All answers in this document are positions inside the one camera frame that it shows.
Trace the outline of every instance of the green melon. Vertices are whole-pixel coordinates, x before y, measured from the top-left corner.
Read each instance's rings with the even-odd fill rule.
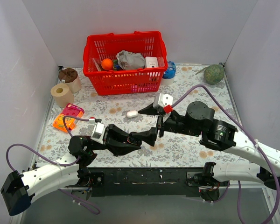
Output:
[[[215,85],[224,78],[224,69],[219,64],[212,64],[203,73],[206,83]]]

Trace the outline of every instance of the white enclosure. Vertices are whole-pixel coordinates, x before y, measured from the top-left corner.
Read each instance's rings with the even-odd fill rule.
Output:
[[[58,67],[21,0],[0,0],[0,189],[16,142],[35,147]],[[16,148],[11,162],[27,170],[32,154]],[[10,220],[0,193],[0,224]]]
[[[161,31],[175,63],[226,62],[243,125],[280,150],[280,0],[0,0],[0,189],[7,147],[37,148],[57,65],[82,67],[89,35],[135,30]],[[32,154],[10,157],[22,171]]]
[[[256,0],[23,0],[58,65],[82,67],[93,34],[159,30],[168,60],[225,62]]]

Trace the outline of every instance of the orange ball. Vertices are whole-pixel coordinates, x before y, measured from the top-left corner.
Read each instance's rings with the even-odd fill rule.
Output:
[[[113,61],[110,58],[106,58],[102,61],[101,66],[104,70],[113,70]]]

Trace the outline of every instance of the toilet paper roll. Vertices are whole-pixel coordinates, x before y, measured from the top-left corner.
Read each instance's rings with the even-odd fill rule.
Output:
[[[59,83],[53,86],[51,95],[60,107],[66,107],[67,104],[74,103],[74,96],[67,84]]]
[[[65,84],[69,86],[72,93],[78,92],[82,88],[79,76],[73,82]]]

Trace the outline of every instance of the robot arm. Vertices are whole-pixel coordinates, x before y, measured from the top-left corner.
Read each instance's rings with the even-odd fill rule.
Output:
[[[101,183],[95,181],[97,178],[87,169],[97,156],[93,151],[107,149],[114,156],[119,156],[141,149],[142,141],[128,138],[129,133],[115,125],[105,127],[97,122],[91,136],[73,136],[68,146],[69,153],[56,161],[60,164],[71,164],[79,157],[80,160],[76,164],[49,164],[21,174],[18,171],[10,173],[1,188],[9,215],[23,212],[38,198],[66,186],[83,187],[92,179],[92,184],[100,185]]]
[[[157,136],[164,132],[200,136],[200,144],[206,148],[238,155],[252,163],[247,165],[220,165],[207,162],[203,172],[187,175],[189,186],[200,187],[218,184],[229,180],[253,181],[275,189],[275,182],[263,156],[255,149],[253,143],[241,131],[224,121],[214,118],[215,111],[206,104],[196,101],[191,103],[185,116],[170,109],[173,98],[168,94],[159,94],[155,101],[138,111],[138,113],[157,115],[156,127],[141,133],[126,133],[115,125],[105,126],[97,122],[91,136],[73,136],[68,146],[69,152],[57,162],[70,164],[78,157],[77,164],[71,166],[46,165],[41,168],[23,172],[10,173],[1,189],[1,193],[11,216],[26,210],[32,202],[41,196],[59,188],[78,185],[92,186],[102,184],[87,166],[97,154],[94,150],[107,149],[114,156],[126,155],[141,149],[142,141],[154,146]],[[280,151],[261,143],[263,151],[272,163],[280,184]]]
[[[164,132],[182,133],[198,137],[206,148],[238,155],[249,160],[247,165],[222,165],[214,162],[205,164],[203,174],[193,176],[189,182],[193,186],[204,186],[209,182],[252,181],[263,183],[276,189],[275,181],[262,154],[249,138],[235,126],[214,118],[215,111],[200,101],[189,104],[186,114],[179,115],[170,105],[173,98],[168,94],[159,94],[153,104],[138,113],[157,115],[157,125],[149,131],[132,133],[131,136],[154,146],[157,135]],[[280,151],[258,143],[272,164],[280,184]]]

